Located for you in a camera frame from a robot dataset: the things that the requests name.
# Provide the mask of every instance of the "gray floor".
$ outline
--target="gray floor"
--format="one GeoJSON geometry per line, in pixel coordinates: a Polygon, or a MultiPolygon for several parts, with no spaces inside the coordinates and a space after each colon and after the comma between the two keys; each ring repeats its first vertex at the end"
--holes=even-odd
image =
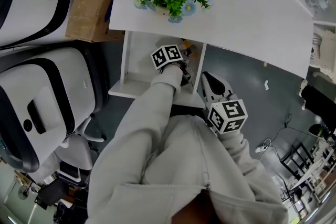
{"type": "MultiPolygon", "coordinates": [[[[109,69],[109,86],[119,80],[122,43],[107,42],[102,44],[109,69]]],[[[308,110],[302,110],[302,98],[298,96],[301,78],[271,65],[264,67],[264,63],[231,51],[209,46],[206,51],[203,71],[212,72],[225,78],[233,87],[235,93],[244,100],[249,118],[242,132],[249,141],[250,154],[253,158],[260,158],[255,148],[266,138],[274,138],[282,128],[289,113],[292,120],[289,126],[308,132],[308,128],[318,121],[318,117],[308,110]],[[268,80],[269,90],[265,90],[268,80]]],[[[322,78],[311,76],[309,82],[330,99],[336,96],[336,86],[322,78]]],[[[107,142],[96,143],[98,149],[103,149],[113,138],[114,133],[133,100],[110,96],[107,106],[96,114],[95,120],[89,125],[88,132],[106,135],[107,142]]],[[[310,148],[316,139],[294,130],[281,131],[272,143],[280,157],[286,155],[292,144],[302,142],[310,148]]],[[[279,163],[276,154],[269,149],[262,159],[267,171],[278,173],[285,178],[290,174],[279,163]]]]}

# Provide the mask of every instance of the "black lever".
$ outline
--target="black lever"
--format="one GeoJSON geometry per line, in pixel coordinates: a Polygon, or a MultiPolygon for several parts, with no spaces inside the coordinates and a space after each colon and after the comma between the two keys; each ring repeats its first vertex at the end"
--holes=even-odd
{"type": "Polygon", "coordinates": [[[46,132],[46,129],[43,125],[43,122],[41,120],[41,117],[36,109],[36,106],[35,106],[35,102],[32,100],[29,104],[28,104],[28,113],[31,117],[31,120],[37,130],[37,132],[39,134],[43,134],[46,132]]]}

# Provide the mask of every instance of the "zipper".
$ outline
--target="zipper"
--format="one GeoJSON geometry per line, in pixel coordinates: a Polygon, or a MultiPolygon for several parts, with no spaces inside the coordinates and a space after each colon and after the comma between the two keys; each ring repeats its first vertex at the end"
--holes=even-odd
{"type": "Polygon", "coordinates": [[[174,184],[136,184],[136,183],[124,183],[122,185],[125,186],[133,186],[133,187],[145,187],[145,188],[158,188],[158,187],[167,187],[167,188],[199,188],[199,189],[206,189],[203,186],[198,185],[174,185],[174,184]]]}
{"type": "Polygon", "coordinates": [[[264,201],[249,201],[249,200],[245,200],[245,199],[242,199],[242,198],[226,196],[226,195],[222,195],[222,194],[219,194],[217,192],[214,192],[214,191],[211,191],[211,194],[216,196],[216,198],[218,198],[221,201],[223,201],[223,200],[221,199],[220,196],[231,199],[231,200],[235,200],[235,201],[241,201],[241,202],[250,202],[250,203],[261,204],[261,205],[269,205],[269,206],[275,206],[275,207],[281,206],[281,204],[271,204],[270,202],[264,202],[264,201]]]}
{"type": "Polygon", "coordinates": [[[207,163],[205,161],[205,156],[204,156],[204,152],[203,152],[203,148],[202,148],[202,144],[201,144],[200,133],[198,132],[197,126],[195,126],[196,123],[193,120],[189,120],[189,122],[191,123],[193,131],[196,132],[196,134],[197,134],[198,144],[200,145],[200,150],[201,150],[202,178],[203,178],[206,190],[209,191],[211,189],[210,176],[209,176],[208,167],[207,167],[207,163]]]}

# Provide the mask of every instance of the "gray hoodie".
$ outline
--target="gray hoodie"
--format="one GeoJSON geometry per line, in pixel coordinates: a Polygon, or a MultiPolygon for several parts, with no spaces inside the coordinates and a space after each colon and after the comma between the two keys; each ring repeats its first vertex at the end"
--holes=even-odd
{"type": "Polygon", "coordinates": [[[181,91],[173,65],[121,121],[91,174],[87,224],[164,224],[203,189],[228,224],[288,223],[286,208],[240,132],[219,135],[189,115],[169,118],[181,91]]]}

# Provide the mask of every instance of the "cardboard box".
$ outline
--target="cardboard box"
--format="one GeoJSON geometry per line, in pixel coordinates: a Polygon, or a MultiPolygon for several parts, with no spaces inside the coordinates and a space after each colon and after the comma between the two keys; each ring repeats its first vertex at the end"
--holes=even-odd
{"type": "Polygon", "coordinates": [[[74,0],[66,36],[88,42],[124,39],[124,31],[109,30],[106,14],[111,1],[74,0]]]}

